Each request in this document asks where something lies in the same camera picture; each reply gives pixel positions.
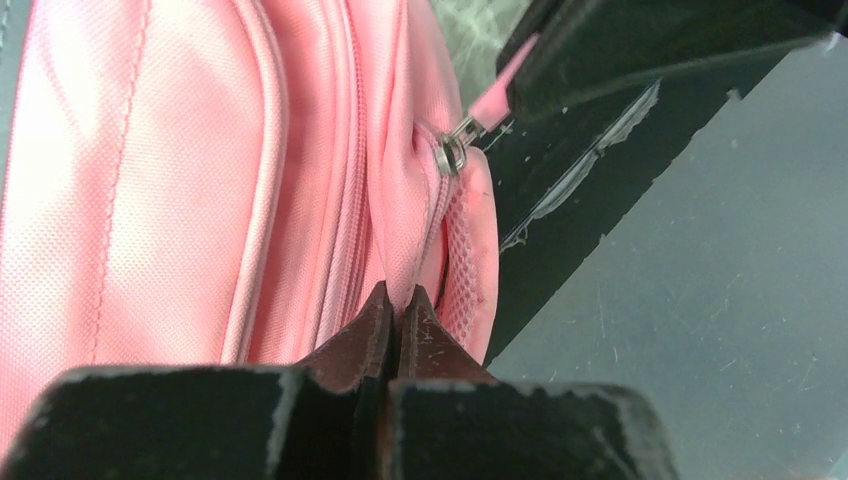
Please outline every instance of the pink backpack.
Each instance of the pink backpack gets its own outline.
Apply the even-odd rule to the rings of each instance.
[[[386,280],[478,361],[489,172],[428,0],[36,0],[0,238],[0,452],[59,372],[290,363]]]

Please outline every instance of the stitching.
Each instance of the stitching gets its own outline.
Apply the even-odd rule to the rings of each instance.
[[[109,263],[109,247],[111,246],[112,240],[112,230],[114,226],[114,214],[115,214],[115,197],[117,196],[118,190],[118,180],[121,176],[121,165],[124,161],[124,152],[127,146],[127,134],[129,133],[130,127],[130,115],[132,114],[132,106],[133,106],[133,98],[135,97],[136,87],[138,83],[139,76],[139,65],[141,64],[141,56],[144,50],[144,45],[147,40],[147,36],[145,35],[147,32],[147,26],[150,24],[150,10],[153,8],[152,0],[145,1],[145,9],[144,14],[141,18],[141,26],[138,32],[138,44],[136,45],[132,70],[130,73],[130,83],[129,83],[129,91],[127,92],[127,99],[124,107],[122,124],[121,124],[121,136],[118,140],[118,155],[117,160],[115,161],[114,171],[113,171],[113,179],[112,184],[109,187],[109,196],[108,196],[108,205],[106,206],[106,221],[103,228],[103,242],[101,247],[101,252],[99,257],[100,265],[98,268],[98,293],[97,300],[95,303],[96,314],[94,318],[94,332],[93,337],[94,340],[91,346],[91,363],[94,364],[97,361],[97,347],[100,340],[100,328],[101,322],[103,320],[103,303],[104,303],[104,295],[106,293],[106,274],[108,272],[107,265]]]
[[[3,53],[3,49],[6,47],[6,28],[9,26],[9,17],[11,17],[12,13],[12,0],[6,0],[5,5],[3,6],[3,18],[0,19],[0,54]]]

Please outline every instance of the metal zipper slider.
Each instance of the metal zipper slider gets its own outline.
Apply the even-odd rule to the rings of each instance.
[[[468,125],[475,124],[474,119],[467,117],[462,124],[451,133],[443,133],[439,135],[439,148],[434,149],[436,155],[436,165],[439,166],[439,172],[444,176],[455,177],[459,175],[459,171],[468,163],[468,157],[465,153],[465,147],[477,138],[477,134],[466,132]]]

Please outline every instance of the scratched surface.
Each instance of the scratched surface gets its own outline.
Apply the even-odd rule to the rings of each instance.
[[[430,0],[467,107],[495,80],[495,57],[530,0]]]
[[[491,372],[636,387],[682,478],[848,478],[848,41],[824,52],[729,95]]]

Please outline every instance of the zipper pull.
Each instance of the zipper pull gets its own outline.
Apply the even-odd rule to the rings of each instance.
[[[471,104],[468,115],[450,133],[439,136],[440,149],[436,151],[436,164],[442,175],[455,177],[465,167],[465,148],[477,138],[494,130],[509,115],[506,87],[515,77],[521,64],[536,45],[539,35],[532,35],[518,49],[512,60],[480,98]]]

